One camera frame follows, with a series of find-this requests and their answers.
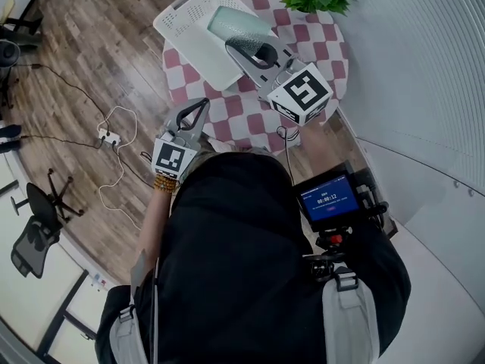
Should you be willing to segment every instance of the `office chair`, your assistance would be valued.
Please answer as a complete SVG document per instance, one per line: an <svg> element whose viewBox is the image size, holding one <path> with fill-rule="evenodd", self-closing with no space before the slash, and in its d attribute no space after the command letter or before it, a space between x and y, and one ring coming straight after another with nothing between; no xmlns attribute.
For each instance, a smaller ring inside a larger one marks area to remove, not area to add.
<svg viewBox="0 0 485 364"><path fill-rule="evenodd" d="M70 217L65 216L64 210L78 217L84 214L83 210L76 211L62 201L73 178L67 179L61 193L58 194L51 178L53 173L50 168L47 174L52 194L47 195L36 185L28 183L27 198L24 201L16 203L11 197L12 206L17 215L18 209L27 203L33 213L11 252L11 261L24 277L29 273L38 279L42 277L47 252L51 245L59 241L62 223L58 220L58 213L66 222L69 222Z"/></svg>

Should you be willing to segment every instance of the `black shirt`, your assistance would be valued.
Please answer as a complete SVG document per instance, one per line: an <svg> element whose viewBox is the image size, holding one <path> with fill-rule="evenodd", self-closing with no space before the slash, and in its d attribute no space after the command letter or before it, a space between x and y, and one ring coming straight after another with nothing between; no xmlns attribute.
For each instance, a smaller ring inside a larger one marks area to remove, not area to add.
<svg viewBox="0 0 485 364"><path fill-rule="evenodd" d="M223 154L181 187L164 229L158 284L159 362L325 362L323 287L302 259L311 247L284 168L254 154ZM380 350L396 336L411 290L391 242L373 225L353 228L347 265L372 290ZM151 279L135 296L145 350ZM129 288L108 294L96 340L111 362L109 329Z"/></svg>

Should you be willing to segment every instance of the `checkered tablecloth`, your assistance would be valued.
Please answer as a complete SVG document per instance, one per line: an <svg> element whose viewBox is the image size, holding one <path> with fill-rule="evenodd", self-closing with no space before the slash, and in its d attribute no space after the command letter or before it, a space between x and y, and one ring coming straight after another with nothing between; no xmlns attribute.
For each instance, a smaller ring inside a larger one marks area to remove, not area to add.
<svg viewBox="0 0 485 364"><path fill-rule="evenodd" d="M272 30L304 62L316 62L320 72L333 89L333 98L318 116L325 122L336 110L339 100L346 92L349 62L346 44L339 27L327 12L303 14L284 8L280 0L241 0L262 20L270 23ZM296 125L258 101L254 83L242 77L223 92L214 90L199 73L165 42L163 69L167 75L168 88L176 105L188 99L208 97L211 108L204 132L223 142L240 147L266 147L278 153L284 149L284 141L277 135L280 125L289 128L291 134ZM299 144L299 137L289 146Z"/></svg>

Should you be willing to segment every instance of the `power strip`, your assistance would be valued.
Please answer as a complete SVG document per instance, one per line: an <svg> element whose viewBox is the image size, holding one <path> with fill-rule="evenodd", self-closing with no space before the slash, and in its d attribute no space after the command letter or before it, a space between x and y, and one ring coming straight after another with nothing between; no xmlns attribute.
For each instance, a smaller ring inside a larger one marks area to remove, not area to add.
<svg viewBox="0 0 485 364"><path fill-rule="evenodd" d="M120 135L114 132L108 132L105 128L99 128L99 139L105 138L108 145L118 146L121 143Z"/></svg>

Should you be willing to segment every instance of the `white plastic basket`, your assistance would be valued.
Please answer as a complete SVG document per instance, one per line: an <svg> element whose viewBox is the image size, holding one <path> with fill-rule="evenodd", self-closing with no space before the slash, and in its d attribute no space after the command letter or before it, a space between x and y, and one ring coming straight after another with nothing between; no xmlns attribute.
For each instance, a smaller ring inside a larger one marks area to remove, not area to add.
<svg viewBox="0 0 485 364"><path fill-rule="evenodd" d="M153 27L216 90L224 90L243 73L224 42L207 30L220 6L255 13L240 0L176 0L153 21Z"/></svg>

